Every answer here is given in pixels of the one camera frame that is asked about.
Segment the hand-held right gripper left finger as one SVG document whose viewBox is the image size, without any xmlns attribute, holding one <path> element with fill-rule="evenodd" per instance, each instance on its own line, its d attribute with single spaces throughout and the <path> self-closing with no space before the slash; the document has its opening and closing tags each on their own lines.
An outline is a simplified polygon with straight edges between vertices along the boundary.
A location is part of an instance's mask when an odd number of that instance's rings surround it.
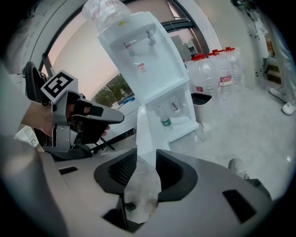
<svg viewBox="0 0 296 237">
<path fill-rule="evenodd" d="M 128 231 L 123 198 L 136 168 L 136 149 L 63 162 L 54 162 L 46 152 L 40 156 L 67 236 L 133 236 Z"/>
</svg>

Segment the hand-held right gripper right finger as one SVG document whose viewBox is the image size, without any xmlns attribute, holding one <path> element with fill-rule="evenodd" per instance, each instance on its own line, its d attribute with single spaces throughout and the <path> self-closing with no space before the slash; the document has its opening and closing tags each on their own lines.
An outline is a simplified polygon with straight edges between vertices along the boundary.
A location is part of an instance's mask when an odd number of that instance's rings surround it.
<svg viewBox="0 0 296 237">
<path fill-rule="evenodd" d="M 213 162 L 158 149 L 156 170 L 162 191 L 145 237 L 245 237 L 272 207 L 260 190 Z"/>
</svg>

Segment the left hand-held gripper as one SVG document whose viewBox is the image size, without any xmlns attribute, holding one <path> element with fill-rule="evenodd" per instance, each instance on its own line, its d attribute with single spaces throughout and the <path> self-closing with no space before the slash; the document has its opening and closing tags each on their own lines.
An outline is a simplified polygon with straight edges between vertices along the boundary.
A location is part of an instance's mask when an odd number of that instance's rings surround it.
<svg viewBox="0 0 296 237">
<path fill-rule="evenodd" d="M 44 146 L 48 153 L 89 152 L 88 144 L 96 143 L 104 132 L 104 122 L 119 124 L 124 114 L 118 110 L 88 101 L 78 92 L 78 80 L 61 70 L 50 78 L 41 91 L 50 101 L 54 128 L 52 145 Z M 67 104 L 74 104 L 67 119 Z"/>
</svg>

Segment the person's left hand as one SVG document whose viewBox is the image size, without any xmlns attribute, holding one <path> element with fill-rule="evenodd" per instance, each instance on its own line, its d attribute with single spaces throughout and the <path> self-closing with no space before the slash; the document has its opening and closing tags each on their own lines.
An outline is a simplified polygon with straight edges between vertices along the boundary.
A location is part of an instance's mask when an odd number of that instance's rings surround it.
<svg viewBox="0 0 296 237">
<path fill-rule="evenodd" d="M 67 117 L 67 119 L 69 119 L 73 115 L 74 107 L 75 107 L 75 104 L 71 104 L 71 103 L 67 104 L 67 108 L 66 108 L 66 117 Z M 91 109 L 90 107 L 85 107 L 84 108 L 84 114 L 88 114 L 90 112 L 90 109 Z M 102 133 L 101 136 L 105 137 L 107 135 L 107 132 L 108 132 L 109 129 L 110 129 L 110 126 L 105 127 L 105 130 L 104 130 L 104 132 Z"/>
</svg>

